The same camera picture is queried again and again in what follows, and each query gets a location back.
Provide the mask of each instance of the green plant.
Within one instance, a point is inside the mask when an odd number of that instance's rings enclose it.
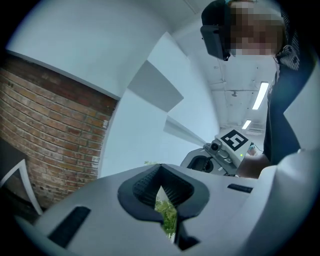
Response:
[[[162,214],[164,223],[162,229],[166,233],[169,239],[176,233],[177,225],[177,210],[170,201],[155,202],[155,210]]]

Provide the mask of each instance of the person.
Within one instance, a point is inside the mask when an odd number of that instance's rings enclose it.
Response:
[[[231,53],[269,55],[276,62],[274,82],[267,92],[264,151],[246,156],[237,170],[240,177],[257,179],[265,167],[277,165],[300,149],[284,112],[307,82],[316,59],[284,10],[277,15],[274,9],[251,0],[216,0],[204,9],[201,18],[204,26],[223,28],[220,33],[229,39]]]

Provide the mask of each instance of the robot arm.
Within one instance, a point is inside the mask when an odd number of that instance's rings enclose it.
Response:
[[[182,167],[225,176],[234,176],[246,156],[251,141],[243,134],[227,129],[215,136],[211,143],[191,151]]]

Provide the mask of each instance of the striped shirt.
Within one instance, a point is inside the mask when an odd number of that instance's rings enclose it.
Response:
[[[284,11],[281,11],[281,16],[284,21],[287,45],[275,57],[279,64],[286,65],[288,68],[297,71],[300,64],[298,33],[290,26],[289,17]]]

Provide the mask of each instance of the white panel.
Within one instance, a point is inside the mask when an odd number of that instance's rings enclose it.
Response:
[[[320,64],[315,68],[306,85],[284,112],[302,149],[320,148]]]
[[[128,89],[165,112],[184,98],[149,61],[142,65]]]
[[[145,161],[161,161],[166,119],[166,112],[127,89],[109,127],[100,177],[141,167]]]
[[[165,33],[148,61],[182,94],[184,99],[169,116],[206,142],[219,132],[213,99],[207,81],[181,51],[175,40]]]

